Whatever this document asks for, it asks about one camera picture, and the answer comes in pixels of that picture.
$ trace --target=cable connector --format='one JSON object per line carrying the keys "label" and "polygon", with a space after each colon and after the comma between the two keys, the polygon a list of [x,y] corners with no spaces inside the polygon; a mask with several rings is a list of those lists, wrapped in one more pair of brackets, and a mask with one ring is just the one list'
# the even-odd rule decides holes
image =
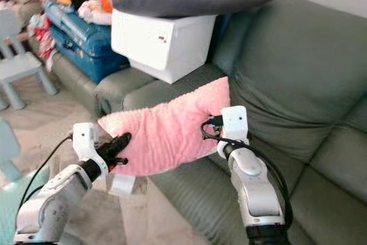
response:
{"label": "cable connector", "polygon": [[208,120],[208,125],[212,127],[223,126],[223,116],[210,116]]}

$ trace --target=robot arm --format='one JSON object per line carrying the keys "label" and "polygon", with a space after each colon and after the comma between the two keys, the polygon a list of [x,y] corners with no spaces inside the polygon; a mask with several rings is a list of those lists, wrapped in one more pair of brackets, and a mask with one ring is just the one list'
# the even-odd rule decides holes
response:
{"label": "robot arm", "polygon": [[21,207],[15,244],[56,244],[69,214],[92,188],[92,182],[107,175],[117,164],[127,163],[116,155],[127,146],[130,134],[116,137],[97,150],[96,138],[93,124],[74,125],[73,148],[80,162],[62,170]]}
{"label": "robot arm", "polygon": [[[249,145],[245,107],[223,108],[222,121],[223,138]],[[282,208],[265,163],[251,150],[229,142],[220,141],[217,150],[228,160],[250,244],[289,244]]]}

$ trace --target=blue suitcase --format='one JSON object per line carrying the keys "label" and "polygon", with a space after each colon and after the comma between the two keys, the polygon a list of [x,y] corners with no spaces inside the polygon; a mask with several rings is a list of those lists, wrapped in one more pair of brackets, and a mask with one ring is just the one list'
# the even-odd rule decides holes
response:
{"label": "blue suitcase", "polygon": [[45,2],[56,48],[95,83],[129,66],[128,59],[111,49],[111,27],[89,24],[69,6]]}

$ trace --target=sofa backrest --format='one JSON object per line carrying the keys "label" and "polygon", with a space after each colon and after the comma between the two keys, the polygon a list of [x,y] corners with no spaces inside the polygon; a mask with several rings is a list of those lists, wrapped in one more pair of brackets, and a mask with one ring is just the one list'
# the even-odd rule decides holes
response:
{"label": "sofa backrest", "polygon": [[[213,59],[232,77],[232,105],[246,106],[250,133],[306,164],[293,196],[302,227],[344,242],[367,222],[367,19],[305,0],[233,17]],[[320,221],[337,217],[349,226]]]}

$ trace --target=black cable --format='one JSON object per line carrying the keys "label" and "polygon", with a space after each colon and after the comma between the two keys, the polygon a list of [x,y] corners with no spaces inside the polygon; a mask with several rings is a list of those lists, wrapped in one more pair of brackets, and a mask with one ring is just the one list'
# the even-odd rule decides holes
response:
{"label": "black cable", "polygon": [[18,207],[18,211],[19,212],[20,208],[22,207],[22,205],[24,204],[24,199],[28,193],[28,190],[31,186],[31,184],[33,183],[34,179],[36,178],[36,176],[38,175],[38,173],[41,171],[41,169],[47,164],[47,162],[51,159],[51,157],[54,155],[54,153],[56,152],[57,149],[59,149],[59,147],[67,140],[72,139],[73,135],[69,135],[66,138],[64,138],[61,142],[59,142],[57,144],[57,146],[52,150],[52,152],[50,153],[50,155],[47,157],[47,159],[43,162],[43,164],[37,169],[37,171],[35,172],[35,174],[33,175],[32,179],[29,181],[28,186],[26,187],[23,196],[22,196],[22,200],[20,201],[19,207]]}
{"label": "black cable", "polygon": [[29,196],[27,196],[27,198],[24,200],[24,203],[26,203],[36,192],[38,192],[40,189],[42,189],[44,187],[44,185],[39,186],[37,189],[35,189],[34,191],[32,191]]}
{"label": "black cable", "polygon": [[271,175],[273,176],[276,185],[279,188],[280,193],[282,194],[283,198],[284,198],[284,207],[285,207],[285,222],[286,222],[286,227],[289,228],[292,224],[293,221],[293,210],[292,210],[292,206],[290,203],[290,198],[289,198],[289,193],[288,193],[288,187],[287,187],[287,183],[282,175],[282,173],[280,172],[280,170],[278,169],[278,167],[268,158],[266,157],[262,152],[260,152],[258,149],[255,149],[254,147],[250,146],[250,145],[246,145],[243,142],[239,142],[239,141],[235,141],[232,139],[226,139],[226,138],[221,138],[218,136],[214,136],[211,135],[209,133],[207,133],[204,130],[204,126],[209,125],[210,121],[206,121],[204,123],[201,124],[201,132],[204,138],[209,138],[209,139],[214,139],[217,141],[223,141],[223,142],[227,142],[227,143],[231,143],[240,147],[244,147],[250,151],[252,151],[257,157],[259,157],[267,166],[267,168],[269,169]]}

